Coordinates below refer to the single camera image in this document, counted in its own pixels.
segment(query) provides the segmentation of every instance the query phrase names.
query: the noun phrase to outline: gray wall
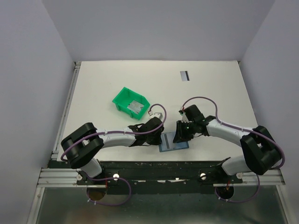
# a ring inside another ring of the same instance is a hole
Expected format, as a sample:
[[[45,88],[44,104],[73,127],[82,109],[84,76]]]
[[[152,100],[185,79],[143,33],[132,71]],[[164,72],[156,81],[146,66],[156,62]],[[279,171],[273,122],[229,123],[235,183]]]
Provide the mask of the gray wall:
[[[50,157],[73,70],[40,0],[0,6],[0,217],[26,223]]]
[[[274,0],[43,0],[76,61],[240,60]]]
[[[282,168],[299,220],[299,1],[276,0],[241,60],[258,123],[285,150]]]

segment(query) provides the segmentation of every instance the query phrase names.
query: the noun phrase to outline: white tabletop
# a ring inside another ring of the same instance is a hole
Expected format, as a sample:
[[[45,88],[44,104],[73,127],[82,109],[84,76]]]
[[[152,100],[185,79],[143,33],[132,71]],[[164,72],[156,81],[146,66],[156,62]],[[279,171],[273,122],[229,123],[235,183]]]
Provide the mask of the white tabletop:
[[[183,82],[180,71],[188,71],[190,81]],[[239,126],[256,127],[256,118],[239,65],[232,62],[204,61],[99,61],[82,62],[63,138],[86,122],[96,128],[123,129],[145,123],[116,109],[114,97],[127,87],[143,95],[149,103],[162,104],[167,110],[164,132],[176,130],[181,105],[194,96],[213,99],[221,120]],[[215,115],[212,103],[195,99],[205,115]],[[162,112],[154,107],[153,112]],[[201,136],[189,142],[189,149],[160,153],[158,146],[110,147],[95,156],[100,161],[214,161],[242,154],[240,147],[215,137]],[[63,150],[60,146],[58,161]]]

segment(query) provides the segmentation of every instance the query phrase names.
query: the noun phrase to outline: purple cable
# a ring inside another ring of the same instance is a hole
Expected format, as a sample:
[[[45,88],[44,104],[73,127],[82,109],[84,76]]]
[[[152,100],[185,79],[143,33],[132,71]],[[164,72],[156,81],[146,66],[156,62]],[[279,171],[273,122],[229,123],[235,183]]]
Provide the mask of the purple cable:
[[[162,109],[164,110],[164,113],[165,113],[165,117],[164,117],[164,120],[162,121],[162,123],[156,127],[155,129],[153,130],[150,130],[148,132],[124,132],[124,131],[109,131],[107,132],[107,134],[113,134],[113,133],[121,133],[121,134],[136,134],[136,135],[139,135],[139,134],[149,134],[149,133],[152,133],[152,132],[155,132],[156,130],[158,130],[160,127],[163,126],[164,122],[166,121],[166,116],[167,116],[167,113],[166,113],[166,109],[161,105],[161,104],[153,104],[150,108],[149,108],[149,112],[151,111],[151,109],[154,107],[154,106],[160,106],[162,107]],[[81,138],[80,140],[76,141],[74,144],[72,144],[70,147],[68,147],[64,153],[62,153],[60,159],[64,162],[67,162],[67,160],[64,159],[64,156],[73,148],[75,147],[76,145],[78,145],[79,143],[83,142],[84,140],[90,138],[90,137],[93,137],[93,136],[97,136],[97,135],[103,135],[105,134],[105,132],[99,132],[99,133],[93,133],[93,134],[90,134],[88,136],[85,136],[84,138]]]
[[[242,129],[242,128],[240,128],[240,127],[236,127],[236,126],[234,126],[234,125],[230,125],[230,124],[221,122],[221,121],[219,120],[219,118],[218,118],[218,106],[217,106],[217,104],[216,104],[212,99],[207,98],[207,97],[192,97],[192,98],[188,99],[186,102],[184,102],[183,107],[184,107],[185,104],[188,103],[190,100],[192,100],[192,99],[196,99],[196,98],[206,99],[206,100],[211,101],[211,102],[215,105],[215,109],[216,109],[216,111],[215,111],[215,117],[216,117],[216,120],[217,120],[219,123],[222,123],[224,126],[226,126],[226,127],[231,127],[231,128],[234,128],[234,129],[237,129],[237,130],[240,130],[240,131],[245,131],[245,132],[253,133],[253,134],[255,134],[255,135],[258,135],[258,136],[260,136],[260,137],[266,139],[267,141],[269,141],[269,142],[271,142],[273,145],[275,145],[275,146],[277,147],[279,153],[280,153],[280,156],[281,156],[281,159],[282,159],[282,160],[281,160],[281,163],[280,163],[277,167],[273,167],[273,168],[271,168],[271,169],[279,169],[279,168],[281,168],[281,167],[284,165],[284,163],[285,163],[285,154],[284,154],[282,148],[281,148],[275,141],[273,141],[272,139],[269,139],[267,136],[264,136],[263,134],[260,134],[260,133],[258,133],[258,132],[255,132],[255,131],[252,131],[252,130],[249,130],[249,129]]]
[[[228,203],[244,203],[244,202],[248,202],[248,201],[250,201],[251,199],[253,199],[253,198],[255,198],[255,197],[257,196],[257,194],[258,194],[258,192],[259,192],[259,190],[260,190],[260,188],[261,188],[260,178],[259,178],[258,175],[256,175],[256,177],[257,177],[257,189],[256,189],[256,192],[254,193],[254,195],[251,196],[250,198],[247,198],[247,199],[242,200],[242,201],[233,201],[233,200],[223,199],[223,198],[221,198],[221,197],[219,196],[217,188],[215,188],[215,194],[216,194],[216,196],[217,196],[217,198],[218,198],[219,200],[224,201],[224,202],[228,202]]]
[[[106,206],[119,206],[119,205],[122,205],[122,204],[126,203],[131,198],[131,196],[132,196],[132,189],[131,189],[130,183],[126,179],[123,179],[121,177],[108,177],[108,178],[102,178],[102,179],[95,179],[95,178],[91,178],[91,177],[87,176],[87,178],[89,180],[91,180],[91,181],[107,181],[107,180],[118,179],[118,180],[124,181],[128,185],[128,187],[129,187],[129,195],[128,195],[128,197],[123,202],[116,203],[116,204],[109,204],[109,203],[105,203],[105,202],[93,201],[93,200],[90,199],[89,192],[87,192],[87,197],[89,198],[89,201],[91,201],[93,203],[101,204],[101,205],[106,205]]]

